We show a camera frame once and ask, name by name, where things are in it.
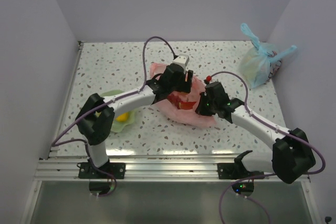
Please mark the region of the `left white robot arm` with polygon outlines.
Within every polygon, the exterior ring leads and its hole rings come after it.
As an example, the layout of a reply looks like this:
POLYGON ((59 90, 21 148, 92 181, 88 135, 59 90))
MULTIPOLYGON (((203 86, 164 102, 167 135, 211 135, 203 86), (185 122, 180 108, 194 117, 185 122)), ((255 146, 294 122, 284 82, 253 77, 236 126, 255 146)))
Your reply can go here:
POLYGON ((92 94, 76 117, 77 128, 88 142, 86 149, 92 174, 104 178, 109 172, 105 140, 110 135, 116 117, 165 100, 174 91, 189 93, 192 78, 192 70, 186 71, 172 63, 163 73, 156 74, 137 89, 109 97, 92 94))

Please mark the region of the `yellow bell pepper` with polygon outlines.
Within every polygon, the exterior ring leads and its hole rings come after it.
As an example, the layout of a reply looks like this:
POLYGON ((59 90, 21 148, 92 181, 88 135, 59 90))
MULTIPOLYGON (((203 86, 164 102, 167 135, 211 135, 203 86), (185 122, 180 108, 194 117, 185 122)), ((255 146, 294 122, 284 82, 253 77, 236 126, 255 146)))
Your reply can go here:
POLYGON ((126 112, 124 114, 121 114, 120 116, 116 117, 116 121, 123 123, 126 122, 129 119, 129 112, 126 112))

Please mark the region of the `watermelon slice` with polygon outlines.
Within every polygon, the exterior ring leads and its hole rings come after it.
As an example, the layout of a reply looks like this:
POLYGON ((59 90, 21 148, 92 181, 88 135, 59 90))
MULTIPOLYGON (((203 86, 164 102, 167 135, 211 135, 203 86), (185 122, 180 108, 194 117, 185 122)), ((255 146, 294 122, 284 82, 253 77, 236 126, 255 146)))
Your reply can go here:
POLYGON ((178 103, 178 109, 180 110, 192 110, 196 101, 180 101, 178 103))

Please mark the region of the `pink plastic bag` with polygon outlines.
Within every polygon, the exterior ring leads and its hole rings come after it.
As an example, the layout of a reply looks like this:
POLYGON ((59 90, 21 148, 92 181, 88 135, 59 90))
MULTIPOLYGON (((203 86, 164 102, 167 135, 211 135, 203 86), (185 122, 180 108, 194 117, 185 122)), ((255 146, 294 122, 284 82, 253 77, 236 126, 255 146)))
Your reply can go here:
POLYGON ((189 124, 196 127, 211 127, 216 124, 216 120, 213 116, 198 115, 195 110, 200 101, 200 93, 205 91, 205 85, 197 77, 193 77, 192 88, 190 93, 176 92, 182 101, 196 101, 192 110, 180 110, 169 100, 165 99, 155 104, 160 112, 162 112, 167 118, 183 124, 189 124))

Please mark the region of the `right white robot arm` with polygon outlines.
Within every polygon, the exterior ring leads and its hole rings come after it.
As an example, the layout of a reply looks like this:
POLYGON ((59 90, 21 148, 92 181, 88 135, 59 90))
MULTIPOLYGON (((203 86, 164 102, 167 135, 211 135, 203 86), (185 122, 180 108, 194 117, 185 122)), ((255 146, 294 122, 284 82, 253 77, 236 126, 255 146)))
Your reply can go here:
POLYGON ((290 130, 263 117, 254 118, 245 102, 230 99, 218 81, 208 83, 200 93, 196 109, 198 115, 217 115, 227 122, 243 128, 269 148, 269 153, 245 151, 228 165, 218 165, 221 179, 242 179, 250 176, 274 173, 287 184, 293 183, 316 164, 308 138, 299 128, 290 130))

